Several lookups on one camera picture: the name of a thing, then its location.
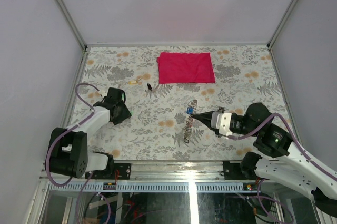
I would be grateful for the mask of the grey disc with key rings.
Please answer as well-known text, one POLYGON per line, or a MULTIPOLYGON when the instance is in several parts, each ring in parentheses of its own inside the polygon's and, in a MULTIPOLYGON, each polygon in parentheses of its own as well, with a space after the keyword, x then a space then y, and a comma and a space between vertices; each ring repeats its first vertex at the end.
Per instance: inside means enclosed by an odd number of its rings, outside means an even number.
MULTIPOLYGON (((192 106, 194 109, 193 112, 195 112, 197 109, 197 99, 193 99, 191 102, 189 102, 187 107, 189 106, 192 106)), ((186 124, 184 127, 184 137, 183 137, 183 142, 185 144, 189 144, 190 142, 190 136, 192 134, 192 126, 193 126, 193 118, 190 117, 190 114, 187 114, 187 115, 188 117, 186 119, 186 124)))

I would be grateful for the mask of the blue tag key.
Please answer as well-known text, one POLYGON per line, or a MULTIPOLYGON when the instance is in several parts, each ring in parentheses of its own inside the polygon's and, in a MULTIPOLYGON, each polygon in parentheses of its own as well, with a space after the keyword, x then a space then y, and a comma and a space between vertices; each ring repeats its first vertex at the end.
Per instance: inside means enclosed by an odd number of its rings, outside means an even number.
POLYGON ((189 106, 186 110, 187 114, 192 114, 193 113, 193 107, 192 106, 189 106))

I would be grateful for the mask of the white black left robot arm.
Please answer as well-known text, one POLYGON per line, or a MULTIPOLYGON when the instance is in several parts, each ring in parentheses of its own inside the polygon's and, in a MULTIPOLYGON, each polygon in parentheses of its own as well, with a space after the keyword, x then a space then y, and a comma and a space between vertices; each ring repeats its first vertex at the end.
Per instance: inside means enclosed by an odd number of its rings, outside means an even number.
POLYGON ((45 169, 70 178, 114 179, 118 174, 112 154, 90 151, 89 139, 106 124, 118 125, 131 118, 126 94, 121 89, 109 88, 102 100, 90 105, 83 120, 67 128, 55 128, 50 137, 45 169))

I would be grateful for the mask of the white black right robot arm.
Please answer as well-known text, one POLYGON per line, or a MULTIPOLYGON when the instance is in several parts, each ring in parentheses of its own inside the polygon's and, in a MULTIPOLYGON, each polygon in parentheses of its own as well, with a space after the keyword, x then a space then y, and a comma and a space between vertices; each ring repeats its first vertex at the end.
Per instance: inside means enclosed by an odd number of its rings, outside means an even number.
POLYGON ((336 171, 300 145, 282 115, 271 113, 262 103, 253 103, 244 115, 217 110, 190 116, 220 137, 256 138, 253 146, 257 152, 248 152, 240 163, 244 178, 275 181, 336 216, 336 171))

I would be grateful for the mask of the yellow tag key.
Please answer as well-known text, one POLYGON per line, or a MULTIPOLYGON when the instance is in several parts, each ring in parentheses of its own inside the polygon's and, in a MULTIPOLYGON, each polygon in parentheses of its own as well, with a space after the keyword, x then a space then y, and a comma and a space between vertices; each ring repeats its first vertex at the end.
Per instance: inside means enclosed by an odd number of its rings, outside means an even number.
POLYGON ((135 84, 140 84, 142 81, 142 78, 141 77, 138 77, 137 79, 135 80, 130 80, 128 83, 129 85, 135 85, 135 84))

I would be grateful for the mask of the black tag key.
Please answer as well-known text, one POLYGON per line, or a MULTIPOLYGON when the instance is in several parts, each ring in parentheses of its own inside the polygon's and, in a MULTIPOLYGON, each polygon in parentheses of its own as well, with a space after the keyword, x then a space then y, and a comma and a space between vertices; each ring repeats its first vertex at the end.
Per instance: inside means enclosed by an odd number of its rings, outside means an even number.
POLYGON ((147 84, 147 88, 148 88, 149 91, 153 92, 153 88, 149 83, 147 84))

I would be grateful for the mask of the red folded cloth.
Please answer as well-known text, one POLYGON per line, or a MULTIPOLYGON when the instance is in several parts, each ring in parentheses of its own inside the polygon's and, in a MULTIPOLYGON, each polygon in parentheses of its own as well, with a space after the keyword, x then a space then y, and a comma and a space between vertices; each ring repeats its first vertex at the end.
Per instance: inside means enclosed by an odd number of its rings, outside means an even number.
POLYGON ((160 84, 215 83, 210 53, 162 52, 156 61, 160 84))

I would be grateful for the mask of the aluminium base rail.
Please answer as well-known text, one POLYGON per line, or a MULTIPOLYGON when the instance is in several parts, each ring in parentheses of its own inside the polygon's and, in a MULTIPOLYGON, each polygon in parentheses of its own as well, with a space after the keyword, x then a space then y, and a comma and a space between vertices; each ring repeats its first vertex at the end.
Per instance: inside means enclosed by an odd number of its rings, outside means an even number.
POLYGON ((72 182, 83 182, 89 172, 94 181, 112 182, 218 182, 244 181, 240 161, 108 161, 99 164, 90 161, 87 170, 79 165, 81 177, 72 182))

